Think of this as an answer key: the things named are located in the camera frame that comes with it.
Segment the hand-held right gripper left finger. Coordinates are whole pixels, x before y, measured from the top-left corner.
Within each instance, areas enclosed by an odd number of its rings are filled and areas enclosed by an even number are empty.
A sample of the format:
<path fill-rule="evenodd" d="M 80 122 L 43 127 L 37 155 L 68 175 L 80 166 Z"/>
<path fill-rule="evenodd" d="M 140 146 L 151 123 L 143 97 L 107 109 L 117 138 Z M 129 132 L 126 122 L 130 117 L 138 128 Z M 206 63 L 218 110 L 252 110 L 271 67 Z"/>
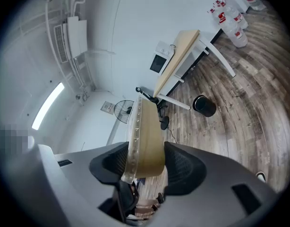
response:
<path fill-rule="evenodd" d="M 128 143 L 53 154 L 38 146 L 46 179 L 69 227 L 125 227 L 119 181 Z"/>

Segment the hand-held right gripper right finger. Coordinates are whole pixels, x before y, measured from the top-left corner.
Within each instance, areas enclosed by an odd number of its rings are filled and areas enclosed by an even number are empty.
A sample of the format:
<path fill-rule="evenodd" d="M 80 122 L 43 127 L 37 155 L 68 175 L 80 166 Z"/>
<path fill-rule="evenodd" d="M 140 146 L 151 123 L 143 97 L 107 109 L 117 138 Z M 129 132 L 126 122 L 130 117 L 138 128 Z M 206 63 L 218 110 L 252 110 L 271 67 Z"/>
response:
<path fill-rule="evenodd" d="M 193 147 L 165 142 L 165 201 L 149 227 L 251 227 L 277 194 L 240 163 Z"/>

